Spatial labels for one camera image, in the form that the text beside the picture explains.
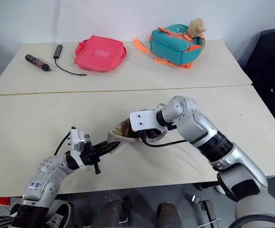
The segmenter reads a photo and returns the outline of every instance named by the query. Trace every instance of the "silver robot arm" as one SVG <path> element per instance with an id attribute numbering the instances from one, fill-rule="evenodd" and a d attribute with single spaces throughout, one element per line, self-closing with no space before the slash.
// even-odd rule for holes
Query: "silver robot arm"
<path id="1" fill-rule="evenodd" d="M 201 113 L 195 100 L 175 96 L 162 108 L 131 113 L 130 121 L 135 132 L 152 128 L 166 131 L 175 124 L 180 135 L 218 172 L 226 195 L 237 202 L 236 218 L 254 214 L 275 216 L 275 199 L 268 193 L 268 182 L 261 169 Z M 257 221 L 244 227 L 269 228 L 275 224 Z"/>
<path id="2" fill-rule="evenodd" d="M 99 174 L 99 157 L 112 152 L 119 142 L 102 142 L 93 146 L 89 135 L 72 127 L 68 140 L 70 151 L 45 159 L 38 167 L 36 175 L 28 183 L 21 206 L 11 227 L 41 228 L 45 216 L 59 192 L 63 179 L 76 169 L 86 169 L 91 165 Z"/>

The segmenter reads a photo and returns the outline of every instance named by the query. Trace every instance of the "white backdrop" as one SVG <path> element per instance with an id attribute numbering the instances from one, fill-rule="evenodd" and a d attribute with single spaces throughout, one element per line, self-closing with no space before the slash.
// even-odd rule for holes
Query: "white backdrop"
<path id="1" fill-rule="evenodd" d="M 148 39 L 152 30 L 202 17 L 244 65 L 259 32 L 275 29 L 275 0 L 0 0 L 0 74 L 22 43 L 91 35 Z"/>

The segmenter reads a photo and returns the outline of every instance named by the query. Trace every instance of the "gray floor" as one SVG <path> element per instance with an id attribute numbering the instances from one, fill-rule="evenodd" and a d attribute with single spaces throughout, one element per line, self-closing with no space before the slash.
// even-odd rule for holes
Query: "gray floor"
<path id="1" fill-rule="evenodd" d="M 275 197 L 275 178 L 268 181 L 270 184 L 269 191 Z M 167 201 L 177 206 L 184 228 L 197 228 L 199 225 L 207 223 L 208 217 L 206 212 L 186 199 L 187 194 L 195 194 L 202 200 L 209 199 L 212 201 L 216 217 L 222 219 L 219 223 L 220 228 L 229 227 L 234 221 L 235 202 L 217 193 L 213 188 L 198 190 L 191 184 L 181 184 L 73 194 L 70 199 L 74 205 L 71 223 L 83 222 L 83 224 L 89 225 L 104 204 L 129 196 L 132 201 L 130 216 L 132 227 L 155 227 L 157 207 Z M 20 198 L 11 198 L 9 210 L 15 202 L 20 202 Z M 61 203 L 62 201 L 56 200 L 49 214 L 53 214 Z M 9 212 L 0 206 L 0 215 L 9 215 Z"/>

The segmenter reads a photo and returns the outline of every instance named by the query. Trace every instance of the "white table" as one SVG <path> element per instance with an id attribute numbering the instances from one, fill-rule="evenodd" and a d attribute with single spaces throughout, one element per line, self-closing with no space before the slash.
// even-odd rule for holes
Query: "white table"
<path id="1" fill-rule="evenodd" d="M 65 73 L 54 65 L 55 43 L 26 44 L 0 76 L 0 95 L 124 91 L 213 86 L 250 85 L 251 80 L 240 68 L 223 40 L 208 40 L 191 69 L 170 67 L 153 62 L 155 56 L 139 51 L 132 42 L 125 42 L 127 57 L 113 71 L 84 71 L 74 64 L 77 43 L 64 43 L 59 64 L 81 77 Z M 48 63 L 52 72 L 44 72 L 25 60 L 26 54 Z"/>
<path id="2" fill-rule="evenodd" d="M 0 196 L 20 196 L 38 164 L 75 125 L 93 144 L 129 112 L 153 108 L 174 95 L 196 99 L 204 114 L 266 175 L 275 175 L 275 120 L 252 86 L 157 91 L 0 96 Z M 161 143 L 179 140 L 169 132 Z M 65 145 L 60 152 L 68 150 Z M 77 170 L 60 193 L 216 180 L 216 172 L 188 143 L 164 148 L 126 144 L 100 162 L 102 173 Z"/>

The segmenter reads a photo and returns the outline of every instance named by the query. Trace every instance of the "black cable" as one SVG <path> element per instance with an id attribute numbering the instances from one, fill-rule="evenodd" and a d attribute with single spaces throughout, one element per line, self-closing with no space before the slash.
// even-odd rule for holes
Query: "black cable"
<path id="1" fill-rule="evenodd" d="M 175 142 L 169 142 L 169 143 L 165 143 L 165 144 L 159 144 L 159 145 L 154 145 L 154 144 L 149 144 L 147 143 L 145 140 L 143 140 L 142 142 L 150 147 L 163 147 L 163 146 L 170 146 L 170 145 L 174 145 L 174 144 L 178 144 L 178 143 L 184 143 L 187 140 L 179 140 L 179 141 L 175 141 Z"/>
<path id="2" fill-rule="evenodd" d="M 56 66 L 57 66 L 59 69 L 61 69 L 61 70 L 63 70 L 63 71 L 66 71 L 66 72 L 68 72 L 69 74 L 78 75 L 78 76 L 88 76 L 87 74 L 75 74 L 75 73 L 72 73 L 72 72 L 70 72 L 70 71 L 64 70 L 63 68 L 61 68 L 61 67 L 57 64 L 57 58 L 55 58 L 55 64 L 56 64 Z"/>
<path id="3" fill-rule="evenodd" d="M 55 153 L 54 153 L 54 156 L 57 155 L 57 153 L 58 153 L 60 147 L 62 146 L 62 144 L 65 142 L 65 140 L 66 140 L 69 136 L 70 136 L 70 132 L 69 132 L 68 134 L 66 134 L 66 136 L 63 138 L 63 140 L 60 142 L 60 144 L 58 145 L 58 147 L 57 147 L 57 149 L 56 149 L 56 151 L 55 151 Z"/>
<path id="4" fill-rule="evenodd" d="M 229 228 L 240 228 L 244 224 L 253 221 L 267 221 L 275 223 L 275 217 L 270 215 L 247 215 L 234 221 Z"/>

